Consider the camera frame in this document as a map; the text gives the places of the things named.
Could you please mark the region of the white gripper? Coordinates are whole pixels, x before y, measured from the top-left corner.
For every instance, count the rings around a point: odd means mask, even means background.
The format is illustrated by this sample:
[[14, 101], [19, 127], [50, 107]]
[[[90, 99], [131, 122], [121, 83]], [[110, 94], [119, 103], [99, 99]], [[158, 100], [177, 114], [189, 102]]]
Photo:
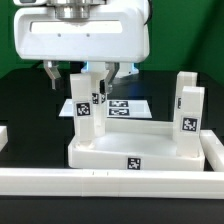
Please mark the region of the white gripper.
[[57, 61], [107, 62], [100, 93], [110, 94], [117, 62], [139, 63], [149, 55], [149, 14], [147, 4], [106, 4], [91, 9], [87, 20], [64, 21], [52, 7], [24, 7], [14, 17], [15, 48], [23, 59], [44, 60], [53, 90], [61, 81]]

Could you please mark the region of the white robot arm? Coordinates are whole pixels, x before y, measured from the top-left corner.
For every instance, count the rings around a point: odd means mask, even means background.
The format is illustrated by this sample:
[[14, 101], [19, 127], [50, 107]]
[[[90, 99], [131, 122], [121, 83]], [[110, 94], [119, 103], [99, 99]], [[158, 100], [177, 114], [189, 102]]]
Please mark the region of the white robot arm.
[[14, 43], [23, 59], [42, 60], [52, 80], [58, 61], [103, 62], [109, 93], [122, 63], [139, 63], [150, 52], [147, 23], [152, 0], [12, 0]]

